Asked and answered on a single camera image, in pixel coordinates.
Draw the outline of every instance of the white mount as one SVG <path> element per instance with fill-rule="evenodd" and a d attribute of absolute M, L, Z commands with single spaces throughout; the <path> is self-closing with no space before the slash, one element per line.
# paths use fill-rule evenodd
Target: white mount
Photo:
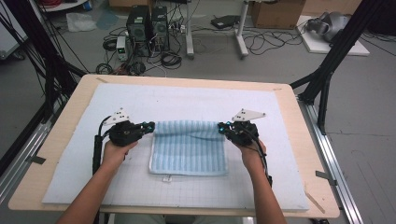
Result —
<path fill-rule="evenodd" d="M 252 119 L 260 119 L 265 117 L 265 113 L 261 112 L 256 112 L 252 110 L 246 110 L 242 108 L 239 113 L 237 113 L 235 116 L 233 116 L 233 121 L 248 121 Z"/>
<path fill-rule="evenodd" d="M 120 108 L 119 111 L 115 112 L 114 115 L 108 118 L 105 122 L 103 122 L 103 124 L 104 125 L 116 124 L 128 119 L 129 119 L 128 114 L 125 112 L 125 110 L 123 110 L 123 108 Z"/>

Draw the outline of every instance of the blue striped towel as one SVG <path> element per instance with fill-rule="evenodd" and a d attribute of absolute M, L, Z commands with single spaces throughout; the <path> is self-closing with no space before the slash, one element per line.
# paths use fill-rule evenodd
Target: blue striped towel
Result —
<path fill-rule="evenodd" d="M 153 174 L 225 175 L 228 172 L 224 135 L 217 122 L 156 122 L 149 163 Z"/>

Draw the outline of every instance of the black device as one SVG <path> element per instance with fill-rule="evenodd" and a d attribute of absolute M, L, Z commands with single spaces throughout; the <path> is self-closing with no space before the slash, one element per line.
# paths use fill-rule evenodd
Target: black device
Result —
<path fill-rule="evenodd" d="M 210 21 L 218 29 L 231 27 L 239 23 L 240 16 L 223 16 Z"/>
<path fill-rule="evenodd" d="M 234 144 L 240 145 L 242 147 L 247 147 L 255 142 L 257 144 L 257 151 L 262 158 L 262 166 L 265 171 L 265 176 L 272 186 L 273 179 L 268 175 L 267 160 L 265 159 L 266 154 L 262 150 L 262 146 L 259 142 L 259 131 L 257 126 L 250 121 L 236 121 L 234 123 L 227 121 L 225 123 L 218 123 L 219 133 L 224 134 L 226 138 L 232 141 Z"/>
<path fill-rule="evenodd" d="M 169 48 L 169 32 L 168 17 L 166 7 L 155 7 L 152 9 L 151 22 L 154 32 L 155 50 L 168 51 Z"/>
<path fill-rule="evenodd" d="M 133 53 L 138 56 L 150 55 L 149 41 L 153 37 L 148 6 L 132 6 L 126 22 Z"/>
<path fill-rule="evenodd" d="M 129 120 L 113 125 L 108 132 L 108 136 L 114 145 L 125 147 L 143 137 L 146 133 L 152 133 L 155 129 L 154 122 L 143 122 L 133 124 Z"/>

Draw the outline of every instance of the gray floor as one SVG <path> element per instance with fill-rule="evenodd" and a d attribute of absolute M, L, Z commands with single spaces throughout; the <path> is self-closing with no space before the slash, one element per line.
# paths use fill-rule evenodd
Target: gray floor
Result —
<path fill-rule="evenodd" d="M 99 9 L 90 14 L 96 21 L 103 15 Z M 65 20 L 61 14 L 56 18 Z M 207 17 L 196 22 L 208 24 L 210 20 Z M 118 20 L 109 30 L 65 33 L 64 38 L 88 69 L 94 71 L 96 65 L 103 62 L 103 37 L 124 24 L 125 20 Z M 261 56 L 250 54 L 241 61 L 232 35 L 204 32 L 194 38 L 200 54 L 191 61 L 183 49 L 180 53 L 182 66 L 166 70 L 167 77 L 291 83 L 315 71 L 325 57 L 308 53 L 302 44 L 270 50 Z M 396 53 L 396 43 L 372 41 Z M 361 43 L 371 52 L 370 56 L 347 56 L 333 76 L 326 129 L 363 221 L 395 223 L 396 175 L 391 170 L 396 164 L 396 121 L 393 118 L 396 58 L 365 41 Z M 64 48 L 64 52 L 70 63 L 80 66 L 70 50 Z M 0 156 L 3 156 L 44 98 L 28 60 L 0 61 L 0 71 Z M 164 77 L 165 73 L 152 69 L 145 76 Z M 2 223 L 52 223 L 59 216 L 59 213 L 10 211 L 8 200 L 9 196 L 0 206 Z M 288 221 L 310 223 L 304 218 L 289 218 Z M 341 215 L 330 222 L 347 223 L 347 220 Z"/>

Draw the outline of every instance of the metal frame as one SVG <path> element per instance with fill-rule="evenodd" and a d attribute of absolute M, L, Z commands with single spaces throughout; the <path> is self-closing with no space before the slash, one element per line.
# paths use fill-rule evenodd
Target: metal frame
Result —
<path fill-rule="evenodd" d="M 54 111 L 59 110 L 60 106 L 55 104 Z M 26 171 L 31 163 L 31 158 L 36 155 L 47 138 L 57 115 L 52 115 L 49 119 L 42 120 L 30 137 L 25 141 L 20 153 L 15 156 L 13 162 L 0 178 L 0 204 L 7 197 L 13 186 Z"/>
<path fill-rule="evenodd" d="M 344 179 L 343 172 L 338 164 L 338 161 L 335 158 L 329 138 L 327 135 L 322 134 L 320 128 L 318 125 L 316 125 L 318 122 L 317 110 L 313 105 L 304 105 L 304 109 L 309 117 L 309 122 L 311 123 L 314 134 L 317 138 L 322 157 L 326 161 L 330 178 L 337 180 L 337 185 L 334 187 L 337 190 L 349 223 L 362 224 L 363 221 L 361 219 L 361 214 L 357 205 L 355 204 L 355 201 L 353 200 L 352 194 L 350 193 L 347 182 Z"/>

